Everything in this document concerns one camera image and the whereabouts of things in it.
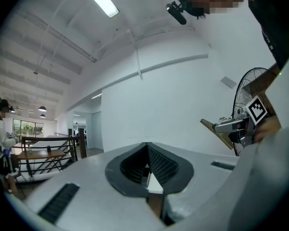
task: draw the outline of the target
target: black slot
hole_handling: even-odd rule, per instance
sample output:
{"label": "black slot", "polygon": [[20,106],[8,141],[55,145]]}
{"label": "black slot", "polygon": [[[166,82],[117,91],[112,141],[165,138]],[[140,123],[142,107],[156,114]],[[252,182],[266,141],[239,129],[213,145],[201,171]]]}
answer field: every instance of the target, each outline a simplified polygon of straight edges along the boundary
{"label": "black slot", "polygon": [[77,193],[79,186],[68,183],[39,212],[39,216],[54,224]]}
{"label": "black slot", "polygon": [[220,167],[223,169],[227,169],[227,170],[234,170],[235,166],[231,165],[231,164],[225,164],[225,163],[221,163],[221,162],[216,162],[214,161],[213,163],[211,163],[212,166],[215,167]]}

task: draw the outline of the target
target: electric fan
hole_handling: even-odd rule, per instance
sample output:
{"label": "electric fan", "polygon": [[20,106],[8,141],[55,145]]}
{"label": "electric fan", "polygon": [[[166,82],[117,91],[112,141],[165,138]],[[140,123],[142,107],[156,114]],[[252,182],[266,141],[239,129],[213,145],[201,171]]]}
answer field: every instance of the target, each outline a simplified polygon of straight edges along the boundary
{"label": "electric fan", "polygon": [[[255,96],[258,96],[263,102],[267,116],[276,115],[272,105],[265,95],[266,89],[275,79],[276,75],[265,68],[253,68],[248,71],[241,79],[236,90],[235,100],[232,110],[232,119],[237,118],[238,110],[247,105]],[[240,156],[243,152],[243,146],[240,143],[233,143],[235,153]]]}

